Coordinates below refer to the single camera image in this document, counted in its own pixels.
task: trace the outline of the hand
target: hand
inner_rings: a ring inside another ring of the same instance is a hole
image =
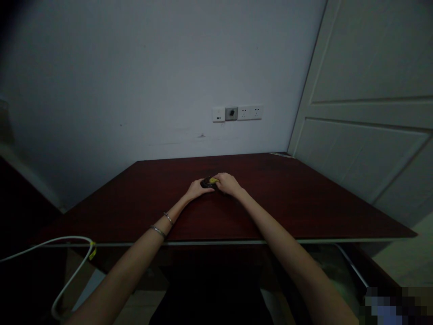
[[[207,189],[202,188],[202,186],[200,185],[200,182],[202,180],[204,180],[204,178],[200,178],[199,180],[193,181],[191,183],[188,191],[186,191],[186,194],[185,194],[185,197],[188,200],[192,201],[204,193],[210,193],[210,192],[215,191],[213,188],[207,188]]]
[[[219,173],[214,178],[219,180],[219,182],[216,182],[216,185],[224,193],[236,197],[242,191],[242,187],[240,187],[238,181],[230,174]]]

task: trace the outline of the white wall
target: white wall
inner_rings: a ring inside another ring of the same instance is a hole
[[[324,3],[37,2],[1,65],[12,150],[67,208],[137,160],[284,151]],[[243,104],[263,120],[212,123]]]

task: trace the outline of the bangle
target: bangle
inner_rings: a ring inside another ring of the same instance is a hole
[[[168,221],[170,221],[171,225],[174,226],[175,224],[173,223],[173,221],[168,216],[168,213],[167,212],[163,212],[163,214],[167,217]]]
[[[159,233],[164,239],[166,238],[165,233],[163,233],[161,230],[159,230],[158,228],[156,228],[154,225],[151,225],[150,228],[152,228],[153,230],[155,230],[157,233]]]

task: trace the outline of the wrist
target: wrist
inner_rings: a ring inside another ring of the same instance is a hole
[[[184,196],[182,196],[179,200],[179,202],[182,202],[183,204],[188,204],[189,202],[191,202],[192,200],[194,200],[194,198],[192,198],[191,196],[189,196],[188,194],[184,194]]]
[[[240,188],[240,189],[238,189],[238,190],[234,193],[233,196],[234,196],[237,200],[240,201],[240,199],[242,199],[245,195],[248,195],[248,192],[247,192],[245,189]]]

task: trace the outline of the white door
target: white door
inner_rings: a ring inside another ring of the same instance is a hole
[[[433,2],[328,0],[288,153],[412,227],[432,128]]]

